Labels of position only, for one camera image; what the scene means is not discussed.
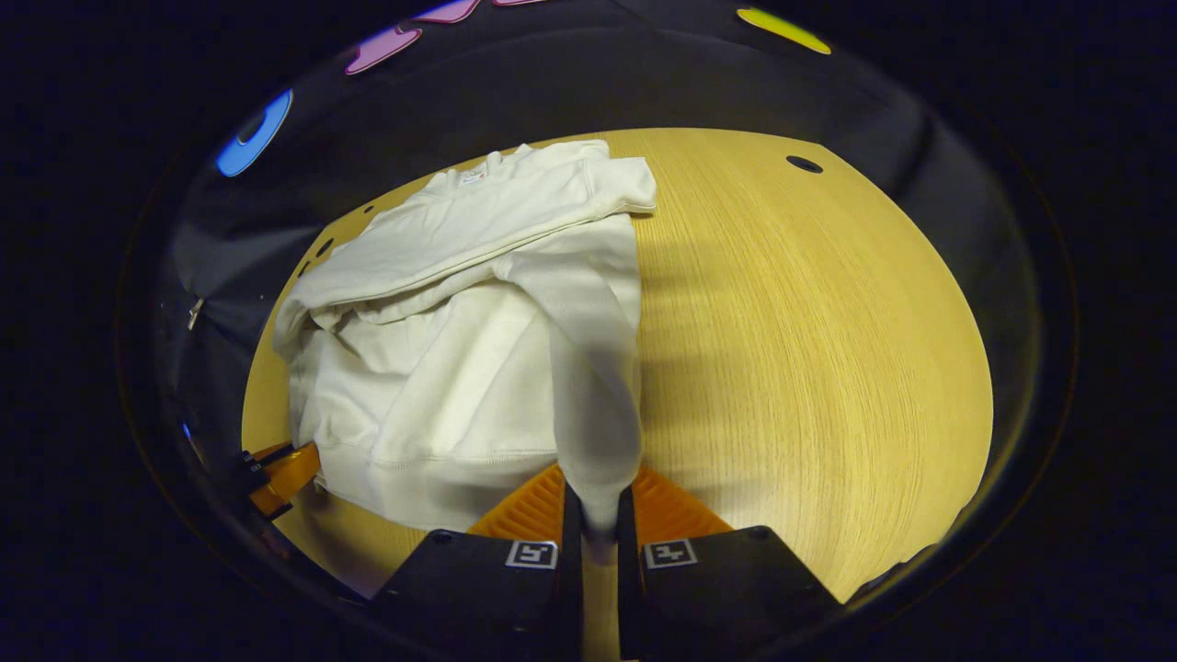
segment wooden table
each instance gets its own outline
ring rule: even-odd
[[[576,138],[645,157],[658,181],[658,211],[634,218],[645,461],[733,527],[772,527],[842,601],[936,543],[979,483],[992,392],[964,296],[911,220],[811,143],[707,128]],[[330,257],[315,256],[328,238],[351,240],[431,176],[327,226],[281,297],[304,263]],[[247,450],[290,438],[272,324],[246,390]],[[424,535],[311,488],[277,525],[368,595]],[[614,583],[614,569],[586,568],[586,658],[617,660]]]

